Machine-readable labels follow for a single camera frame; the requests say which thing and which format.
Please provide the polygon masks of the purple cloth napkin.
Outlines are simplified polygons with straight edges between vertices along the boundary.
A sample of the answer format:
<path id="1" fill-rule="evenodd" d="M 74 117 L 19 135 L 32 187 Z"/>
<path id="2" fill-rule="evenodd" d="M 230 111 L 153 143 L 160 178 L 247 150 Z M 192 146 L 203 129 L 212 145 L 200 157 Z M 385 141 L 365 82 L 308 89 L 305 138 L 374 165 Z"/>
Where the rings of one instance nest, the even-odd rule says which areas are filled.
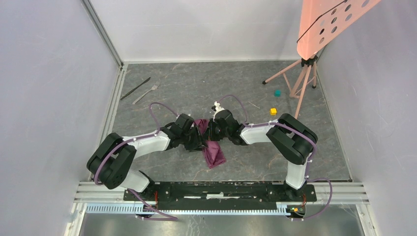
<path id="1" fill-rule="evenodd" d="M 197 119 L 194 121 L 198 127 L 201 135 L 207 131 L 209 120 L 208 119 Z M 202 152 L 207 163 L 207 166 L 212 169 L 226 162 L 224 153 L 217 141 L 205 140 L 206 147 L 203 148 Z"/>

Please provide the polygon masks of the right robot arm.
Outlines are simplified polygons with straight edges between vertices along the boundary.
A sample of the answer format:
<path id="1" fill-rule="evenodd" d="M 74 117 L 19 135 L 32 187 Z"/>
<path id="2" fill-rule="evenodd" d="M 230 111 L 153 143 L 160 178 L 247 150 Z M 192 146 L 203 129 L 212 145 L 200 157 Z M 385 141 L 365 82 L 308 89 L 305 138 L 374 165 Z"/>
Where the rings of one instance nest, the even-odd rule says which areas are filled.
<path id="1" fill-rule="evenodd" d="M 222 110 L 208 122 L 204 138 L 220 141 L 227 138 L 237 146 L 271 143 L 287 160 L 284 195 L 298 200 L 307 182 L 307 162 L 317 151 L 317 135 L 290 114 L 265 123 L 240 123 L 229 110 Z"/>

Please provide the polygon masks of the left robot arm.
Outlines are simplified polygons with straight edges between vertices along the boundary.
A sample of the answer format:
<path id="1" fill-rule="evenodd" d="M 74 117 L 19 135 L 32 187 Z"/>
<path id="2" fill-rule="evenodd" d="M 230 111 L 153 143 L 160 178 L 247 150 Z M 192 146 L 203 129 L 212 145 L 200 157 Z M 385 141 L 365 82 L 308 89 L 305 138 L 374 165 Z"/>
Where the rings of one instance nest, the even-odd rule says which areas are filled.
<path id="1" fill-rule="evenodd" d="M 180 145 L 187 151 L 200 151 L 207 146 L 194 119 L 186 114 L 152 133 L 125 137 L 117 133 L 107 135 L 88 160 L 87 169 L 97 184 L 108 189 L 135 190 L 137 196 L 146 201 L 154 196 L 154 186 L 146 174 L 132 169 L 134 159 Z"/>

